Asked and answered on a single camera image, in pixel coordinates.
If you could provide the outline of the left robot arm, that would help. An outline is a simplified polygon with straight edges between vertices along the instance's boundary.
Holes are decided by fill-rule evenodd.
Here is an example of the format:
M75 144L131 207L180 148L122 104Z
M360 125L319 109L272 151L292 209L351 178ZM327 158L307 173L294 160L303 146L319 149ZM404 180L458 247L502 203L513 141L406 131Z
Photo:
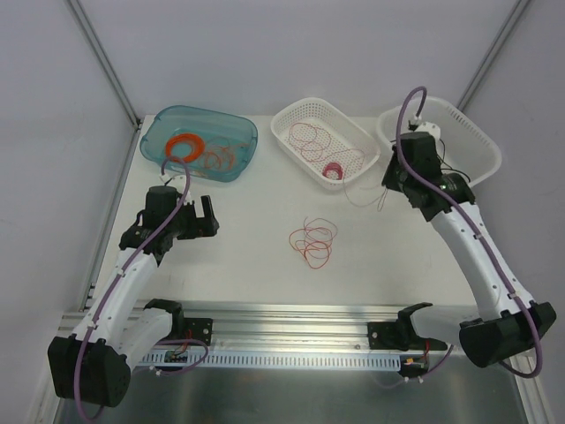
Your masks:
M101 294L68 337L54 337L48 348L51 378L59 398L100 407L123 400L132 371L161 341L185 335L180 303L152 299L131 327L133 307L164 255L176 241L215 236L220 228L209 196L200 198L197 215L188 193L174 186L148 189L145 207L121 236L117 262Z

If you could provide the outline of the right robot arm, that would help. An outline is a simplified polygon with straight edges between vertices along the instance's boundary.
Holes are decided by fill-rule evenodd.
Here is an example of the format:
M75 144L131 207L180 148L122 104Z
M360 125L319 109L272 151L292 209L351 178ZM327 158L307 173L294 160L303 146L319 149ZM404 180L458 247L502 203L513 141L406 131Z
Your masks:
M417 348L427 339L458 345L477 367L538 350L557 314L549 302L538 303L510 271L465 179L442 171L432 134L402 134L382 184L404 194L441 235L476 304L440 307L422 302L406 307L378 334L378 341L400 351Z

